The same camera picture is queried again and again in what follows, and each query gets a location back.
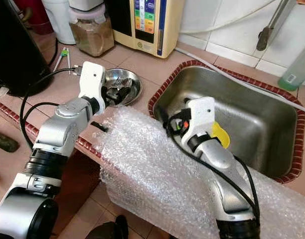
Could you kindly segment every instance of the green bottle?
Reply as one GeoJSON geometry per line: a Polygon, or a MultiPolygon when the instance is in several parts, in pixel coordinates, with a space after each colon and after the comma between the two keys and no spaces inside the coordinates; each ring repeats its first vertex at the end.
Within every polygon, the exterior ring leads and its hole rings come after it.
{"type": "Polygon", "coordinates": [[[278,85],[287,90],[295,91],[305,80],[305,48],[279,79],[278,85]]]}

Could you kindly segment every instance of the white pipe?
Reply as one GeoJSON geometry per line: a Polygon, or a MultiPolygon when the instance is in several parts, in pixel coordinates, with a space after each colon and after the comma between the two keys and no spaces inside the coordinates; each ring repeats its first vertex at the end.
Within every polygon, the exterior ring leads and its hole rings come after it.
{"type": "Polygon", "coordinates": [[[224,27],[224,26],[230,25],[230,24],[232,24],[232,23],[234,23],[234,22],[236,22],[236,21],[240,21],[240,20],[246,18],[247,16],[250,16],[251,14],[254,14],[254,13],[257,12],[257,11],[260,11],[261,9],[263,9],[263,8],[266,7],[267,5],[273,3],[274,1],[275,1],[275,0],[270,0],[269,2],[263,4],[262,6],[256,8],[256,9],[251,10],[251,11],[248,12],[247,14],[245,14],[245,15],[243,15],[243,16],[239,16],[239,17],[237,17],[237,18],[234,18],[234,19],[232,19],[232,20],[230,20],[230,21],[227,21],[227,22],[225,22],[225,23],[223,23],[223,24],[216,25],[216,26],[211,26],[211,27],[209,27],[209,28],[207,28],[207,29],[204,29],[204,30],[182,30],[182,31],[180,31],[180,33],[183,33],[183,34],[196,34],[196,33],[203,33],[203,32],[209,32],[209,31],[217,30],[217,29],[222,28],[222,27],[224,27]]]}
{"type": "Polygon", "coordinates": [[[180,49],[180,48],[178,48],[178,47],[176,47],[175,50],[176,50],[176,51],[179,51],[179,52],[181,52],[181,53],[183,53],[183,54],[185,54],[185,55],[187,55],[187,56],[190,56],[190,57],[192,57],[192,58],[194,58],[194,59],[196,59],[196,60],[198,60],[198,61],[200,61],[200,62],[202,62],[203,64],[209,66],[211,69],[213,69],[213,70],[215,70],[216,72],[220,73],[221,75],[227,77],[228,79],[230,79],[230,80],[232,80],[232,81],[238,83],[239,85],[242,85],[242,86],[244,86],[244,87],[247,87],[247,88],[250,89],[250,90],[253,90],[253,91],[258,92],[258,93],[260,93],[260,94],[262,94],[262,95],[265,95],[265,96],[268,96],[268,97],[270,97],[270,98],[273,98],[273,99],[275,99],[275,100],[281,101],[281,102],[283,102],[283,103],[285,103],[285,104],[287,104],[287,105],[289,105],[289,106],[292,106],[292,107],[294,107],[294,108],[297,108],[297,109],[299,109],[299,110],[305,112],[305,107],[300,106],[300,105],[298,105],[298,104],[296,104],[296,103],[294,103],[294,102],[292,102],[292,101],[288,101],[288,100],[286,100],[286,99],[284,99],[283,97],[280,97],[280,96],[278,96],[278,95],[275,95],[275,94],[269,93],[269,92],[267,92],[267,91],[261,90],[261,89],[259,89],[259,88],[253,87],[253,86],[251,86],[251,85],[249,85],[249,84],[247,84],[247,83],[245,83],[245,82],[243,82],[243,81],[240,81],[240,80],[238,80],[237,78],[235,78],[235,77],[229,75],[228,73],[226,73],[226,72],[220,70],[219,68],[217,68],[217,67],[215,67],[214,65],[210,64],[209,62],[207,62],[207,61],[201,59],[200,57],[197,57],[196,55],[191,54],[191,53],[188,52],[188,51],[185,51],[185,50],[180,49]]]}
{"type": "Polygon", "coordinates": [[[67,63],[68,63],[68,68],[71,68],[71,54],[69,53],[69,48],[66,47],[67,50],[67,63]]]}

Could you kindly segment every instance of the cable connector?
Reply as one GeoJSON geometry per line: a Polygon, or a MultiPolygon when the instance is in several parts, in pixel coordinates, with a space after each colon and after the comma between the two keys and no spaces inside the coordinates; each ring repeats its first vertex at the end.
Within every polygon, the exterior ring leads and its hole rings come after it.
{"type": "Polygon", "coordinates": [[[82,69],[83,69],[82,66],[75,65],[75,66],[74,66],[73,75],[75,75],[75,76],[81,76],[81,74],[82,74],[82,69]]]}
{"type": "Polygon", "coordinates": [[[190,108],[185,108],[182,109],[180,112],[176,113],[175,115],[171,116],[167,121],[163,119],[163,127],[166,129],[167,136],[169,137],[171,134],[172,135],[179,135],[181,134],[181,129],[179,130],[174,130],[171,126],[170,123],[174,119],[180,119],[183,121],[189,121],[191,119],[191,109],[190,108]]]}

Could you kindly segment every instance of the floor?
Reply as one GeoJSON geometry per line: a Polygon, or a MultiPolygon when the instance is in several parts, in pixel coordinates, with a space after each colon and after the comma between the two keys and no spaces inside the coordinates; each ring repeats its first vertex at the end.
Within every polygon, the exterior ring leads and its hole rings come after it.
{"type": "Polygon", "coordinates": [[[66,226],[59,239],[83,239],[94,227],[124,215],[129,239],[168,239],[169,234],[110,201],[105,184],[100,183],[66,226]]]}
{"type": "Polygon", "coordinates": [[[0,133],[17,141],[19,148],[16,152],[9,153],[0,148],[0,200],[12,184],[15,175],[22,171],[30,150],[25,143],[21,131],[0,116],[0,133]]]}

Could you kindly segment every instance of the white lid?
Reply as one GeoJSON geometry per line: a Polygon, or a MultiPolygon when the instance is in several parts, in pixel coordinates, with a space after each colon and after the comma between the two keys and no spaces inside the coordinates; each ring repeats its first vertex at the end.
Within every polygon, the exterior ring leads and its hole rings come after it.
{"type": "Polygon", "coordinates": [[[69,21],[71,23],[77,23],[77,19],[94,20],[96,23],[100,24],[106,20],[104,15],[105,10],[106,8],[104,3],[89,11],[81,11],[70,7],[68,10],[69,21]]]}
{"type": "Polygon", "coordinates": [[[99,6],[104,0],[68,0],[69,5],[75,9],[89,11],[90,9],[99,6]]]}

